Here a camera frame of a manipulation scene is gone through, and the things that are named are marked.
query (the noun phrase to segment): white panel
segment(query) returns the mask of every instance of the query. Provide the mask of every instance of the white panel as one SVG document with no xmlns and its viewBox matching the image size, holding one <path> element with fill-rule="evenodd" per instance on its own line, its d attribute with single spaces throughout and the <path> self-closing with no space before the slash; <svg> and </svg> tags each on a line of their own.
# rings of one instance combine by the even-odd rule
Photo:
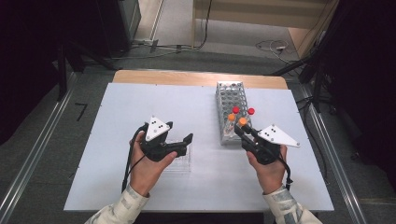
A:
<svg viewBox="0 0 396 224">
<path fill-rule="evenodd" d="M 173 121 L 168 139 L 193 133 L 191 171 L 163 173 L 145 211 L 260 212 L 268 209 L 240 145 L 221 146 L 215 87 L 115 84 L 107 87 L 64 210 L 99 210 L 120 197 L 129 140 L 151 115 Z M 290 91 L 245 89 L 260 129 L 276 124 L 300 147 L 289 147 L 291 193 L 311 210 L 333 210 Z"/>
</svg>

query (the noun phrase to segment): floor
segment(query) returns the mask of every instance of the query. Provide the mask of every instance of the floor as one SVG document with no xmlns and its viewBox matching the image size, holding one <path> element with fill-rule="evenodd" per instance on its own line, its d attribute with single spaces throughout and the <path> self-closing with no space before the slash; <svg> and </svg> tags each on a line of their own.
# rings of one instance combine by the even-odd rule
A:
<svg viewBox="0 0 396 224">
<path fill-rule="evenodd" d="M 172 16 L 172 10 L 169 9 L 186 6 L 172 5 L 175 3 L 178 1 L 163 2 L 163 12 L 153 36 L 153 39 L 159 39 L 161 45 L 189 44 L 190 32 L 180 32 L 180 30 L 187 30 L 190 20 L 179 20 L 178 16 L 181 17 L 181 14 L 176 18 L 176 16 Z M 187 9 L 180 9 L 180 11 L 186 13 L 186 17 L 189 14 Z M 199 23 L 196 26 L 197 29 L 201 29 L 201 22 L 197 22 Z M 139 47 L 131 50 L 121 59 L 111 62 L 124 69 L 208 71 L 247 75 L 271 74 L 285 66 L 286 63 L 276 57 L 271 50 L 263 51 L 256 47 L 256 43 L 265 40 L 289 41 L 290 37 L 284 29 L 280 27 L 249 28 L 244 25 L 244 34 L 249 35 L 241 36 L 236 34 L 238 26 L 240 27 L 241 24 L 224 23 L 221 25 L 219 23 L 216 25 L 215 22 L 210 21 L 208 39 L 205 47 L 199 51 L 185 51 L 176 54 L 173 49 L 156 49 L 155 52 L 150 53 L 150 48 Z M 290 54 L 286 51 L 279 54 L 282 59 L 298 60 L 295 55 L 293 56 L 294 46 L 292 44 L 289 44 L 287 51 Z M 93 212 L 66 213 L 63 211 L 64 202 L 73 182 L 73 174 L 78 168 L 106 85 L 111 82 L 114 76 L 114 71 L 108 71 L 101 65 L 92 61 L 87 61 L 87 64 L 89 66 L 84 74 L 76 74 L 76 84 L 65 105 L 64 112 L 59 117 L 52 135 L 44 147 L 41 159 L 33 170 L 30 181 L 18 203 L 13 208 L 12 215 L 8 217 L 7 223 L 83 223 L 93 214 Z M 300 71 L 301 69 L 296 69 L 296 71 L 282 76 L 287 80 L 288 87 L 292 90 L 296 101 L 305 98 L 303 87 L 310 88 L 309 85 L 302 86 L 298 83 L 296 76 Z M 58 89 L 55 87 L 26 118 L 12 138 L 0 146 L 1 195 L 6 195 L 9 185 L 34 147 L 37 137 L 56 106 L 57 93 Z M 81 104 L 86 104 L 87 107 L 78 119 L 81 115 Z M 389 185 L 385 173 L 374 165 L 350 159 L 355 151 L 348 140 L 344 124 L 336 114 L 334 115 L 330 106 L 323 104 L 321 108 L 321 116 L 348 179 L 361 203 L 366 223 L 394 223 L 396 219 L 394 213 L 395 192 Z M 308 115 L 306 118 L 307 127 L 313 134 L 313 137 L 310 137 L 311 144 L 317 155 L 319 168 L 329 183 L 327 187 L 335 209 L 333 212 L 318 213 L 318 217 L 324 223 L 357 223 L 348 212 L 339 183 L 334 175 L 334 169 L 330 166 L 326 153 L 324 153 L 324 160 L 320 156 L 320 152 L 323 153 L 323 145 L 316 131 L 316 125 L 311 116 Z M 272 223 L 272 220 L 273 218 L 268 212 L 264 213 L 264 216 L 262 214 L 169 215 L 143 213 L 136 223 Z"/>
</svg>

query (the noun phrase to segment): white sleeve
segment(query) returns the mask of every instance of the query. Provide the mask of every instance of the white sleeve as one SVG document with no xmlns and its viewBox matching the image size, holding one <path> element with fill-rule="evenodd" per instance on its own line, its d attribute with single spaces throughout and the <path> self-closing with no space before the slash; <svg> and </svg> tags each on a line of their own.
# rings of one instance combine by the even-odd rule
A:
<svg viewBox="0 0 396 224">
<path fill-rule="evenodd" d="M 118 202 L 102 208 L 85 224 L 134 223 L 148 200 L 149 198 L 141 196 L 128 185 Z"/>
<path fill-rule="evenodd" d="M 275 192 L 263 195 L 276 218 L 277 224 L 321 223 L 309 210 L 297 203 L 284 187 Z"/>
</svg>

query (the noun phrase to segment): human hand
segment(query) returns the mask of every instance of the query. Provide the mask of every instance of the human hand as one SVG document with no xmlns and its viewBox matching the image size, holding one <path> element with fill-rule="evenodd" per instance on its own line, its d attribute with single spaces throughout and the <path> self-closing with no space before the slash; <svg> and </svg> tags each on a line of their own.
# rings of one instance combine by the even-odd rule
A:
<svg viewBox="0 0 396 224">
<path fill-rule="evenodd" d="M 145 155 L 140 147 L 144 134 L 144 132 L 140 132 L 134 141 L 131 165 L 136 164 Z M 143 158 L 131 172 L 129 183 L 131 188 L 144 197 L 148 196 L 163 170 L 172 163 L 176 156 L 177 153 L 173 151 L 158 162 L 151 161 L 147 157 Z"/>
<path fill-rule="evenodd" d="M 280 146 L 280 154 L 285 161 L 287 151 L 288 148 L 286 146 Z M 262 165 L 257 162 L 254 154 L 249 151 L 247 151 L 247 158 L 250 165 L 256 170 L 264 194 L 270 194 L 282 186 L 283 175 L 285 174 L 285 166 L 282 162 L 276 160 L 270 164 Z"/>
</svg>

